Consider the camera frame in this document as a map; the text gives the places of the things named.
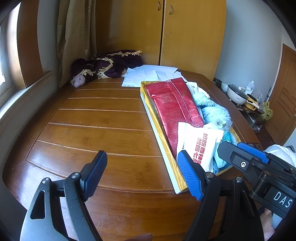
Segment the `white plastic snack packet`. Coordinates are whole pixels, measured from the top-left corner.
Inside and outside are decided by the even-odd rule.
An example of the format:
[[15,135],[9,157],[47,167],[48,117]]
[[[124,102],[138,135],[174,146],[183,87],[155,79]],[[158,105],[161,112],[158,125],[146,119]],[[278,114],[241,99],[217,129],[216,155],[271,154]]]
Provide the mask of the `white plastic snack packet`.
[[213,157],[224,131],[208,127],[194,127],[189,123],[178,123],[177,153],[186,150],[193,162],[204,171],[213,171]]

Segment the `light blue towel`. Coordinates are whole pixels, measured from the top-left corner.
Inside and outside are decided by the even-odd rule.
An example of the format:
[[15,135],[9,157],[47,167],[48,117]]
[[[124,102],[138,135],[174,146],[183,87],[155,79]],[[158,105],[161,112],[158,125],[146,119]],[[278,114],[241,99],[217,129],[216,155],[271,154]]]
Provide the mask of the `light blue towel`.
[[206,128],[222,130],[224,132],[222,140],[216,144],[214,156],[212,158],[213,173],[217,174],[230,166],[218,156],[217,149],[219,144],[221,142],[229,142],[235,146],[238,144],[234,134],[229,131],[232,125],[231,117],[226,108],[215,103],[202,92],[193,94],[193,100],[196,107],[199,108],[202,113],[204,123],[207,125]]

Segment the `red foil package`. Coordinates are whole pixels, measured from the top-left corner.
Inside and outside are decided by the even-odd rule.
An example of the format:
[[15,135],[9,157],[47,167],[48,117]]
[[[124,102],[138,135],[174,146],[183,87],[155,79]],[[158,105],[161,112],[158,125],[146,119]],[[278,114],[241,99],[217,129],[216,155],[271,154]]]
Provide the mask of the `red foil package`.
[[176,157],[178,123],[189,123],[199,128],[204,126],[203,118],[182,78],[150,83],[145,88],[156,106],[171,152]]

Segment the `dark side table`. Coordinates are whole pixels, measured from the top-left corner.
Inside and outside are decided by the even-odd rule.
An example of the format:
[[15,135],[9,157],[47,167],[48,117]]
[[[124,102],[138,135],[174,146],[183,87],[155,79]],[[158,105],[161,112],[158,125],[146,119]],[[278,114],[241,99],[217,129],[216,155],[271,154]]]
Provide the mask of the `dark side table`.
[[248,124],[253,129],[254,133],[258,137],[258,139],[264,149],[275,144],[271,135],[269,134],[267,129],[264,127],[264,124],[266,122],[259,120],[259,111],[257,109],[251,110],[244,105],[236,104],[231,99],[230,99],[230,101],[236,106],[236,108],[241,112],[243,117],[247,120]]

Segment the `brown wooden door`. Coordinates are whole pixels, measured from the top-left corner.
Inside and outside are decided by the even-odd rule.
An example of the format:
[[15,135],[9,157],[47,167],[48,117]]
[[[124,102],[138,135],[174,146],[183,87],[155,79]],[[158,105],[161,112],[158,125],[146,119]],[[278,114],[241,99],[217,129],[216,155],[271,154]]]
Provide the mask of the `brown wooden door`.
[[295,51],[283,44],[280,69],[269,99],[273,116],[265,128],[276,144],[284,144],[295,129]]

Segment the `white rice cooker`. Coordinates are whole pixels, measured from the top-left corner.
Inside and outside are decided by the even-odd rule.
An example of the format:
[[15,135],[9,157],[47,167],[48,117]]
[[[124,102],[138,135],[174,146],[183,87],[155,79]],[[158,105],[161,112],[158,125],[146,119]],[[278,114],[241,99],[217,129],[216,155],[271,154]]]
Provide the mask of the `white rice cooker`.
[[237,105],[244,105],[248,100],[248,96],[234,84],[228,85],[227,96]]

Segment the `yellow gift box tray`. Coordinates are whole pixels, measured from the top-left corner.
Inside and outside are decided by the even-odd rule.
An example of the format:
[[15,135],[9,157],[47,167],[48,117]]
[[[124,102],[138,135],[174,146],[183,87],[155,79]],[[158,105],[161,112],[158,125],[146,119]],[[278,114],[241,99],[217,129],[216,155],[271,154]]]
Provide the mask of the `yellow gift box tray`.
[[[143,81],[143,82],[141,82],[140,97],[141,97],[142,102],[144,104],[145,110],[147,112],[149,121],[152,126],[152,130],[154,132],[158,146],[159,146],[161,154],[163,156],[163,160],[165,162],[165,166],[168,171],[174,192],[175,192],[175,194],[180,194],[182,192],[185,192],[188,187],[187,187],[185,179],[180,171],[178,163],[176,161],[177,156],[174,157],[171,152],[170,145],[168,143],[168,140],[167,140],[165,131],[163,129],[163,125],[162,125],[161,119],[159,117],[158,111],[156,109],[156,106],[155,106],[154,102],[152,101],[152,99],[149,97],[147,90],[145,88],[146,85],[148,85],[150,83],[155,83],[155,82],[158,82],[158,81],[154,81],[154,82]],[[197,92],[202,92],[210,98],[208,93],[205,92],[202,88],[198,87],[197,84],[195,84],[193,82],[185,82],[185,83],[186,83],[187,87],[189,88],[191,95],[193,95]],[[201,113],[200,109],[199,108],[197,108],[197,109],[202,117],[202,113]],[[240,139],[236,135],[236,133],[234,132],[232,125],[231,125],[229,131],[234,134],[237,142],[240,142]],[[221,173],[225,172],[226,170],[229,169],[229,167],[218,172],[217,174],[221,174]]]

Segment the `small pink knitted item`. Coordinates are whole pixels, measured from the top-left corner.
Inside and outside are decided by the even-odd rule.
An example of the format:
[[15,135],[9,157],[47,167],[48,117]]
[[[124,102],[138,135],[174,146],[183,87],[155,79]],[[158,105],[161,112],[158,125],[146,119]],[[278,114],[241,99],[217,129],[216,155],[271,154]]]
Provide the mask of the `small pink knitted item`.
[[79,74],[79,75],[75,76],[75,77],[70,81],[70,83],[71,83],[71,85],[74,86],[75,88],[79,88],[79,87],[81,87],[81,86],[83,86],[83,85],[85,84],[85,81],[86,81],[85,76]]

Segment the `yellow wooden wardrobe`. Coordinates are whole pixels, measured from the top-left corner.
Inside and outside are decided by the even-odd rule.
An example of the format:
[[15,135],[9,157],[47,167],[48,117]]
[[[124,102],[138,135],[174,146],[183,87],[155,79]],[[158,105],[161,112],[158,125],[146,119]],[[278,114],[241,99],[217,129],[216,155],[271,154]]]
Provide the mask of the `yellow wooden wardrobe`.
[[146,64],[213,80],[222,49],[226,1],[97,1],[98,53],[140,50]]

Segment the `white paper sheets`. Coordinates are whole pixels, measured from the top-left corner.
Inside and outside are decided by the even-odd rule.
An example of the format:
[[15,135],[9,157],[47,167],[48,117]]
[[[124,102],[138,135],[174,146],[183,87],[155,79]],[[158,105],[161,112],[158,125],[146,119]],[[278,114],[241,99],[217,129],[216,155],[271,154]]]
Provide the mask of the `white paper sheets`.
[[159,65],[142,65],[136,68],[128,68],[123,77],[122,87],[140,87],[143,81],[167,81],[176,78],[182,78],[187,82],[182,73],[178,71],[178,68]]

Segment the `dark purple gold-trimmed cloth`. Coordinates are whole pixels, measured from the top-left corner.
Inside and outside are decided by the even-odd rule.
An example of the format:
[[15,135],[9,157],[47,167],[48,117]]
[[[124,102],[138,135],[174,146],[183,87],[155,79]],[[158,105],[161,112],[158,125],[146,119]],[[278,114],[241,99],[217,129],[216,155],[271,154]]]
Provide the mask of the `dark purple gold-trimmed cloth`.
[[128,68],[142,66],[142,51],[119,50],[95,55],[89,60],[75,60],[71,65],[71,78],[83,75],[87,82],[95,79],[119,78]]

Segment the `beige curtain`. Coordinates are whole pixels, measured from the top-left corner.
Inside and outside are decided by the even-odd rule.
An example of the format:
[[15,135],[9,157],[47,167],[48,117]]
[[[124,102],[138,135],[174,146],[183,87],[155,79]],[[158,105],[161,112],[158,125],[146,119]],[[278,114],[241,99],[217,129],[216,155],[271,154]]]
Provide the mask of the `beige curtain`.
[[71,64],[97,53],[96,1],[60,1],[57,20],[58,86],[70,80]]

